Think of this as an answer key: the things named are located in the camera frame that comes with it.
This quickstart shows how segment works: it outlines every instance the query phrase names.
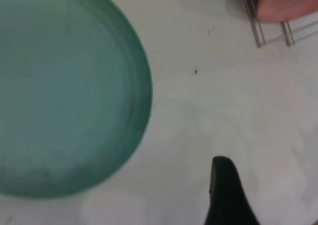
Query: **pink object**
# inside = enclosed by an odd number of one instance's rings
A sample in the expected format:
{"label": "pink object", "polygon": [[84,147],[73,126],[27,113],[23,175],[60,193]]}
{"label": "pink object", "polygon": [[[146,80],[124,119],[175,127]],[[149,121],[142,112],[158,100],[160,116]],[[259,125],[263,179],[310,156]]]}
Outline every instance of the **pink object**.
{"label": "pink object", "polygon": [[315,11],[318,11],[318,0],[259,0],[257,17],[265,22],[282,22]]}

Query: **white surface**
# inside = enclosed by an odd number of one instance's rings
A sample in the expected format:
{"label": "white surface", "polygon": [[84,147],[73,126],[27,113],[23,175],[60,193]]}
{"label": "white surface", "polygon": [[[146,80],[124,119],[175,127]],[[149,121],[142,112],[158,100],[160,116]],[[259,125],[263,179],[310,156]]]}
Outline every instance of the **white surface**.
{"label": "white surface", "polygon": [[318,219],[318,37],[258,50],[233,0],[114,1],[152,68],[143,143],[85,194],[1,197],[0,225],[200,225],[216,155],[235,162],[262,225]]}

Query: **green plastic bowl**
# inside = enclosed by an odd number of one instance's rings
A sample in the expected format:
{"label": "green plastic bowl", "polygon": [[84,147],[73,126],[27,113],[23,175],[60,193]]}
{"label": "green plastic bowl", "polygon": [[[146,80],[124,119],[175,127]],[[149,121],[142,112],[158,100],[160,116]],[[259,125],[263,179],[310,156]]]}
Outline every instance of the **green plastic bowl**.
{"label": "green plastic bowl", "polygon": [[151,111],[145,51],[110,0],[0,0],[0,193],[92,187],[133,154]]}

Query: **metal wire rack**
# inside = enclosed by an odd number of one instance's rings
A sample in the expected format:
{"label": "metal wire rack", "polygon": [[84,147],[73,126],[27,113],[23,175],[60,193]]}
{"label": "metal wire rack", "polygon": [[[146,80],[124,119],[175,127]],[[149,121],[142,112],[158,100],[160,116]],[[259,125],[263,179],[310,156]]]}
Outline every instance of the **metal wire rack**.
{"label": "metal wire rack", "polygon": [[290,47],[301,40],[307,39],[318,34],[318,27],[315,29],[315,26],[318,26],[318,15],[316,16],[317,20],[313,20],[314,14],[312,14],[310,19],[308,17],[302,17],[290,22],[281,22],[281,34],[279,36],[267,39],[263,27],[264,25],[268,24],[262,23],[259,19],[257,19],[255,0],[244,0],[244,3],[251,23],[255,41],[257,47],[259,48],[272,42],[281,40],[285,41],[286,45]]}

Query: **black object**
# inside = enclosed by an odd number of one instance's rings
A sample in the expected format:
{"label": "black object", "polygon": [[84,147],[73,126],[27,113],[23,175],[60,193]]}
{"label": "black object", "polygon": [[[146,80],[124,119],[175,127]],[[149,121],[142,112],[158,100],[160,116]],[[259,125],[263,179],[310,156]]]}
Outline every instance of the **black object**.
{"label": "black object", "polygon": [[213,158],[210,203],[205,225],[259,225],[229,158]]}

